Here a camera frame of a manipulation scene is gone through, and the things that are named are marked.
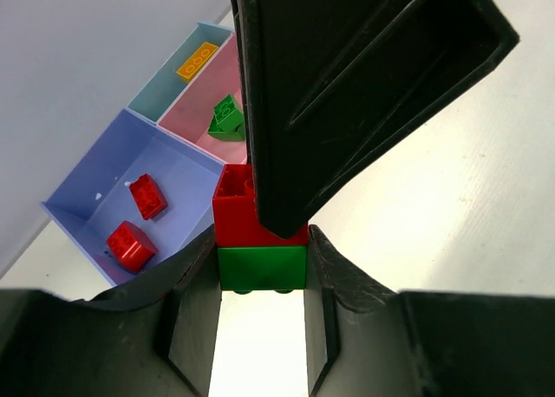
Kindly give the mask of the red lego brick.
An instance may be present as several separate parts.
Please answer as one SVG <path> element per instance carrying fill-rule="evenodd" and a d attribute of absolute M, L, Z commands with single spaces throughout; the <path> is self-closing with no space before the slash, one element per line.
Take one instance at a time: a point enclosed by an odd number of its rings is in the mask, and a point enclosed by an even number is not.
<path fill-rule="evenodd" d="M 147 173 L 131 183 L 129 190 L 144 220 L 155 218 L 168 206 L 167 200 L 156 181 Z"/>

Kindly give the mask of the red round printed lego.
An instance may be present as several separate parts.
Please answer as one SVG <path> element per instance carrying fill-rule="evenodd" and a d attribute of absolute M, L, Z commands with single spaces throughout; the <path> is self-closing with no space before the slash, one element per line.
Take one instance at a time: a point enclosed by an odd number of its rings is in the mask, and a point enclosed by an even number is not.
<path fill-rule="evenodd" d="M 125 270 L 140 272 L 158 252 L 148 235 L 137 225 L 125 220 L 107 239 L 108 248 Z"/>

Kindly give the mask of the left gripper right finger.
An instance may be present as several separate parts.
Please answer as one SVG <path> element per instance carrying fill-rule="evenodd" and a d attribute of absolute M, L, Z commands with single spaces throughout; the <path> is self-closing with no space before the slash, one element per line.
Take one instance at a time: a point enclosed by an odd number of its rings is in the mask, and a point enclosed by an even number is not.
<path fill-rule="evenodd" d="M 554 301 L 394 292 L 316 226 L 304 320 L 312 396 L 551 396 Z"/>

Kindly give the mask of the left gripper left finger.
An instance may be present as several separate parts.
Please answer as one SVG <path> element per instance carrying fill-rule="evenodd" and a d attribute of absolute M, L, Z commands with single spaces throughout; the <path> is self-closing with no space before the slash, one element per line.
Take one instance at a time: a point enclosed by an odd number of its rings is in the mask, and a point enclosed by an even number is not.
<path fill-rule="evenodd" d="M 1 293 L 4 396 L 205 396 L 222 290 L 215 232 L 91 300 Z"/>

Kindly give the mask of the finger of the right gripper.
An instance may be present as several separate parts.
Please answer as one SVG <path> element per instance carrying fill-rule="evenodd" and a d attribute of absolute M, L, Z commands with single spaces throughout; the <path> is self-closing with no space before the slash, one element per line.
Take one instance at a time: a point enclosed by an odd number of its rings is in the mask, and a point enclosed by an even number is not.
<path fill-rule="evenodd" d="M 290 238 L 495 70 L 493 0 L 231 0 L 260 224 Z"/>

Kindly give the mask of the green curved lego brick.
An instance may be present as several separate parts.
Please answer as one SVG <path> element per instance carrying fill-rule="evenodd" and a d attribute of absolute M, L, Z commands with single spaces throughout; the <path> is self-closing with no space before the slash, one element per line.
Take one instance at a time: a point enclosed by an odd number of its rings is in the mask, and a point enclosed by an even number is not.
<path fill-rule="evenodd" d="M 235 98 L 229 94 L 213 109 L 217 126 L 224 132 L 232 132 L 243 121 L 244 116 Z"/>

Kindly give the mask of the yellow red green lego stack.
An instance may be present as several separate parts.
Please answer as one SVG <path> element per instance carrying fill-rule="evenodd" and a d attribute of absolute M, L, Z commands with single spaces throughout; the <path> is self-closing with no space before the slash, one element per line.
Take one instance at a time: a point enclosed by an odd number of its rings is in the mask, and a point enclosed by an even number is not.
<path fill-rule="evenodd" d="M 252 166 L 224 166 L 212 211 L 222 290 L 248 294 L 305 288 L 308 225 L 282 239 L 258 222 Z"/>

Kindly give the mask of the yellow lego brick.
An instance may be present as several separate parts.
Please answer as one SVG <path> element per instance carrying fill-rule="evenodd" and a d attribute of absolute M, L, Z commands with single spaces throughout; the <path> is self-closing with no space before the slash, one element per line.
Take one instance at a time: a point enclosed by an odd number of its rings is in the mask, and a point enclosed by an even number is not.
<path fill-rule="evenodd" d="M 213 57 L 219 47 L 210 42 L 203 42 L 186 61 L 177 69 L 177 76 L 190 82 Z"/>

